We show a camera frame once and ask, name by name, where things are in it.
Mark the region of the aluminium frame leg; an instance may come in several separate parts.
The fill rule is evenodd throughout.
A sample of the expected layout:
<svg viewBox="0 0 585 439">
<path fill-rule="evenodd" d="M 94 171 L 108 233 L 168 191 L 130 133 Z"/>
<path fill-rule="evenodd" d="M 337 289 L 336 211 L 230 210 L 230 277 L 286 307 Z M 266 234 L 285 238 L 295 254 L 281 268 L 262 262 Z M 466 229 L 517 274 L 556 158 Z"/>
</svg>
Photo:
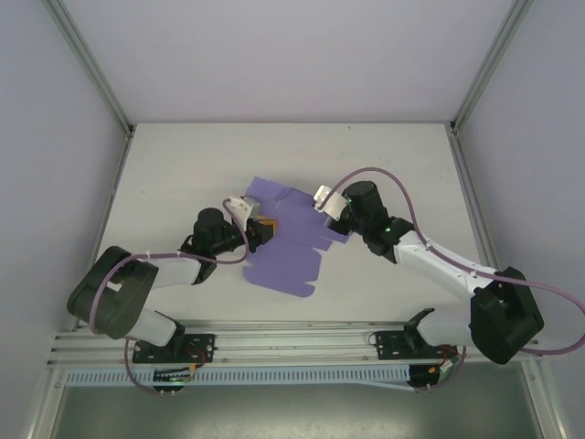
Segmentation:
<svg viewBox="0 0 585 439">
<path fill-rule="evenodd" d="M 33 399 L 27 439 L 50 439 L 59 413 L 68 373 L 61 368 L 46 369 Z"/>
<path fill-rule="evenodd" d="M 522 370 L 543 438 L 565 439 L 539 364 L 533 359 L 525 360 Z"/>
</svg>

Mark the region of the black controller box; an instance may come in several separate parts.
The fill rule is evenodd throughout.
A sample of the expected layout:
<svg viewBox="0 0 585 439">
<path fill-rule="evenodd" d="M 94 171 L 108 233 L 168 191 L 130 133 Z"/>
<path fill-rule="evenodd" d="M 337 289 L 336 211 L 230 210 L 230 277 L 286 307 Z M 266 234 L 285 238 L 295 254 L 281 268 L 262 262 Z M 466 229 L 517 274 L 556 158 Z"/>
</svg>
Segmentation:
<svg viewBox="0 0 585 439">
<path fill-rule="evenodd" d="M 446 380 L 446 373 L 442 372 L 438 365 L 409 365 L 409 379 L 407 383 L 416 391 L 430 391 L 437 386 L 441 386 Z"/>
<path fill-rule="evenodd" d="M 159 393 L 181 391 L 192 380 L 189 368 L 155 369 L 153 372 L 153 388 Z"/>
</svg>

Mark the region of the aluminium table side rail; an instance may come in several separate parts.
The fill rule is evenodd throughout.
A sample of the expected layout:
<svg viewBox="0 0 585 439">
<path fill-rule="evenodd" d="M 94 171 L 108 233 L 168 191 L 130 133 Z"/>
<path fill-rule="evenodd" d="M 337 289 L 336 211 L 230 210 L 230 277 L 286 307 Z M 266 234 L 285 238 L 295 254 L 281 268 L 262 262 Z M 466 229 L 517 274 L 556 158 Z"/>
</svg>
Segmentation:
<svg viewBox="0 0 585 439">
<path fill-rule="evenodd" d="M 98 259 L 99 250 L 100 250 L 103 236 L 104 236 L 104 233 L 106 230 L 106 226 L 107 226 L 110 214 L 111 214 L 112 205 L 113 205 L 113 202 L 114 202 L 115 197 L 116 197 L 117 188 L 118 188 L 118 186 L 120 184 L 120 180 L 122 178 L 122 173 L 123 173 L 123 170 L 125 167 L 127 156 L 128 156 L 130 149 L 132 147 L 132 142 L 133 142 L 135 132 L 136 132 L 136 127 L 134 127 L 132 129 L 131 134 L 126 138 L 124 146 L 123 146 L 122 151 L 120 153 L 120 156 L 117 159 L 112 182 L 111 182 L 109 190 L 107 192 L 105 207 L 103 208 L 103 211 L 101 214 L 101 219 L 100 219 L 100 223 L 99 223 L 97 236 L 96 236 L 96 239 L 93 243 L 93 247 L 92 247 L 92 250 L 90 253 L 90 261 L 89 261 L 89 265 L 88 265 L 89 268 L 91 268 L 91 266 Z"/>
<path fill-rule="evenodd" d="M 495 252 L 493 240 L 490 237 L 472 176 L 465 160 L 462 144 L 450 126 L 447 127 L 446 131 L 480 260 L 485 265 L 501 268 L 502 264 Z"/>
</svg>

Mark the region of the grey metal panel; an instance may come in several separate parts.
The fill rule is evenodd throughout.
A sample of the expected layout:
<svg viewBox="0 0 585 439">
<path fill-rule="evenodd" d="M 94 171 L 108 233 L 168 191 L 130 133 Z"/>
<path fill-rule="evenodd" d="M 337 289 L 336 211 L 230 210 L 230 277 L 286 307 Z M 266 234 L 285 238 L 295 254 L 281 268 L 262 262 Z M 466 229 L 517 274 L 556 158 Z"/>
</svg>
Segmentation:
<svg viewBox="0 0 585 439">
<path fill-rule="evenodd" d="M 361 385 L 69 388 L 51 439 L 543 439 L 523 397 Z"/>
</svg>

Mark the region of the purple paper box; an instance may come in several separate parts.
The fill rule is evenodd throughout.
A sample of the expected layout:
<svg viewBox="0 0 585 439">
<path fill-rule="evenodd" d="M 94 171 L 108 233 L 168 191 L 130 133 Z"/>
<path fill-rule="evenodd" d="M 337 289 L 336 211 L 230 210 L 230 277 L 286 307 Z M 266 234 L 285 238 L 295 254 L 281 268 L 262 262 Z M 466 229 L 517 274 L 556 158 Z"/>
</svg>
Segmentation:
<svg viewBox="0 0 585 439">
<path fill-rule="evenodd" d="M 260 202 L 260 214 L 276 220 L 273 238 L 248 257 L 245 280 L 298 297 L 314 293 L 322 252 L 348 238 L 327 227 L 329 218 L 313 208 L 313 196 L 293 187 L 254 177 L 246 195 Z"/>
</svg>

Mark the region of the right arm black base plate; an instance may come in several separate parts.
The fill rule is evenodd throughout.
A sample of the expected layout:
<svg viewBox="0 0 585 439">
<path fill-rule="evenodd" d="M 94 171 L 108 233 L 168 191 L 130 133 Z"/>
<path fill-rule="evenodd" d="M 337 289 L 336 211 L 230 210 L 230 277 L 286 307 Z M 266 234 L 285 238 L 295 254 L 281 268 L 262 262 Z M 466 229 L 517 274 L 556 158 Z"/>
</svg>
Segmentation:
<svg viewBox="0 0 585 439">
<path fill-rule="evenodd" d="M 455 346 L 431 346 L 403 330 L 375 332 L 374 345 L 379 360 L 451 359 L 459 353 Z"/>
</svg>

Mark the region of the aluminium mounting rail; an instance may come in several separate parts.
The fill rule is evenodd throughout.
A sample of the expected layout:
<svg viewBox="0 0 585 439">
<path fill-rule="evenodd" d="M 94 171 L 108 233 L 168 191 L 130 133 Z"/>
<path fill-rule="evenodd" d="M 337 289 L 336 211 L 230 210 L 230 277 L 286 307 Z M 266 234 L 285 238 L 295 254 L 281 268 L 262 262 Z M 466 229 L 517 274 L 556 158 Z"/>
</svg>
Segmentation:
<svg viewBox="0 0 585 439">
<path fill-rule="evenodd" d="M 360 365 L 378 360 L 374 334 L 402 329 L 380 322 L 192 322 L 187 334 L 212 334 L 215 366 Z M 123 340 L 87 327 L 56 335 L 49 365 L 106 367 L 122 364 Z"/>
</svg>

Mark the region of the aluminium frame post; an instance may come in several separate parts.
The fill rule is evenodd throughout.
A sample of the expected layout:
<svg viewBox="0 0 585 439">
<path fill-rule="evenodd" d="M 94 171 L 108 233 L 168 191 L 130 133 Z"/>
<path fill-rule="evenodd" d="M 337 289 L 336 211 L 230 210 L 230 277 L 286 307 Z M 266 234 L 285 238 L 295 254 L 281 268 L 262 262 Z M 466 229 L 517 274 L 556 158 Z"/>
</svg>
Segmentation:
<svg viewBox="0 0 585 439">
<path fill-rule="evenodd" d="M 465 94 L 463 102 L 451 121 L 451 130 L 454 135 L 460 135 L 468 124 L 474 109 L 484 95 L 535 2 L 536 0 L 513 0 L 468 92 Z"/>
<path fill-rule="evenodd" d="M 40 0 L 40 2 L 49 13 L 59 33 L 98 93 L 112 119 L 124 137 L 130 139 L 133 135 L 133 124 L 122 108 L 111 84 L 108 82 L 97 59 L 90 50 L 90 46 L 75 23 L 64 0 Z"/>
</svg>

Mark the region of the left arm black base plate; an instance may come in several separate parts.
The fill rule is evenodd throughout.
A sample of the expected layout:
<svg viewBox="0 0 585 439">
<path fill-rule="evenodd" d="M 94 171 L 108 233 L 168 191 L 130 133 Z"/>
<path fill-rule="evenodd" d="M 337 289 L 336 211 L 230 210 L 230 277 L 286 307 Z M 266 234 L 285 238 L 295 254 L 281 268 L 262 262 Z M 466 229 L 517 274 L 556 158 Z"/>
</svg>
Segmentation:
<svg viewBox="0 0 585 439">
<path fill-rule="evenodd" d="M 216 336 L 213 334 L 183 334 L 174 336 L 167 345 L 158 347 L 138 341 L 133 352 L 135 364 L 211 364 L 215 353 Z"/>
</svg>

